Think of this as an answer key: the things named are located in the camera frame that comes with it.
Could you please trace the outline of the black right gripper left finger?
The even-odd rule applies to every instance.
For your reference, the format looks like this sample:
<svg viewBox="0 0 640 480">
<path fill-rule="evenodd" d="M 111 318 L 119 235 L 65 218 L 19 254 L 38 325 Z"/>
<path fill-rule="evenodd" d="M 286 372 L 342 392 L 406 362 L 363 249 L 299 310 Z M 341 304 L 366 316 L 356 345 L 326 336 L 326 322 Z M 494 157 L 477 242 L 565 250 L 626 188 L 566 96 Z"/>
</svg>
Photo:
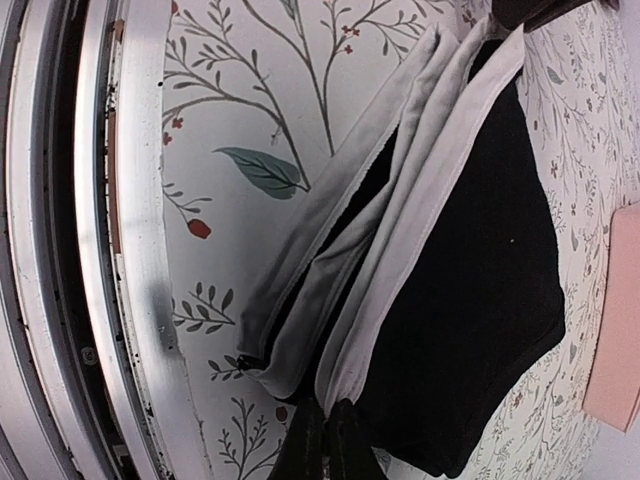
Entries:
<svg viewBox="0 0 640 480">
<path fill-rule="evenodd" d="M 321 480 L 325 417 L 314 398 L 296 407 L 270 480 Z"/>
</svg>

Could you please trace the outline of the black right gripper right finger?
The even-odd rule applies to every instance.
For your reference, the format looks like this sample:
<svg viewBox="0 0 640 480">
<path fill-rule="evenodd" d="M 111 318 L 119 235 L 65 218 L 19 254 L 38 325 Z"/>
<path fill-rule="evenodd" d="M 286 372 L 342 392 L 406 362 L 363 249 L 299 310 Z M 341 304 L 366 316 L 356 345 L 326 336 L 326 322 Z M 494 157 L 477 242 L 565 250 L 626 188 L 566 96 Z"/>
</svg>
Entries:
<svg viewBox="0 0 640 480">
<path fill-rule="evenodd" d="M 350 400 L 341 400 L 332 408 L 328 438 L 331 479 L 387 480 L 360 430 L 357 411 Z"/>
</svg>

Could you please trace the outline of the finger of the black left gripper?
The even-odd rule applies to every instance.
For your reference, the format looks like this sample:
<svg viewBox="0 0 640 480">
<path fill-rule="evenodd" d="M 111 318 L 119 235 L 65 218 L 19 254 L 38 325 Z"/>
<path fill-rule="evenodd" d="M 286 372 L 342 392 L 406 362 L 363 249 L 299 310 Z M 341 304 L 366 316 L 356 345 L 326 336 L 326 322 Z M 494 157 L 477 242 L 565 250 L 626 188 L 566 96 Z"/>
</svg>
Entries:
<svg viewBox="0 0 640 480">
<path fill-rule="evenodd" d="M 520 26 L 534 31 L 587 3 L 589 0 L 494 0 L 489 23 L 495 31 Z"/>
</svg>

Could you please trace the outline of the black underwear white lettering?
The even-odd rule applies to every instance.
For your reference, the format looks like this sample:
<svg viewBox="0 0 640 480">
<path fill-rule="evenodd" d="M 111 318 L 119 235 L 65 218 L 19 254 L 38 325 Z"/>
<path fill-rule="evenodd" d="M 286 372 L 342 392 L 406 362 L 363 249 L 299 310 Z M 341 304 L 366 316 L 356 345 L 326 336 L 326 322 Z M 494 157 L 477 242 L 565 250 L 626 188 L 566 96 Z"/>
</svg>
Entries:
<svg viewBox="0 0 640 480">
<path fill-rule="evenodd" d="M 457 478 L 565 333 L 549 203 L 517 83 L 521 27 L 433 25 L 303 199 L 241 315 L 239 368 L 374 454 Z"/>
</svg>

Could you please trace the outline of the pink divided storage box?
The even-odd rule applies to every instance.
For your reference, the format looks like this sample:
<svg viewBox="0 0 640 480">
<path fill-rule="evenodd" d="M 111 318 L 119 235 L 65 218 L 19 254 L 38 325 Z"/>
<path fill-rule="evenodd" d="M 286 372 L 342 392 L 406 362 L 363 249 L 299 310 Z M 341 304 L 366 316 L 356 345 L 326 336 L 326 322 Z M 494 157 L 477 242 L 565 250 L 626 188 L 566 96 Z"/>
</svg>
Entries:
<svg viewBox="0 0 640 480">
<path fill-rule="evenodd" d="M 604 308 L 583 410 L 627 433 L 639 413 L 639 205 L 612 217 Z"/>
</svg>

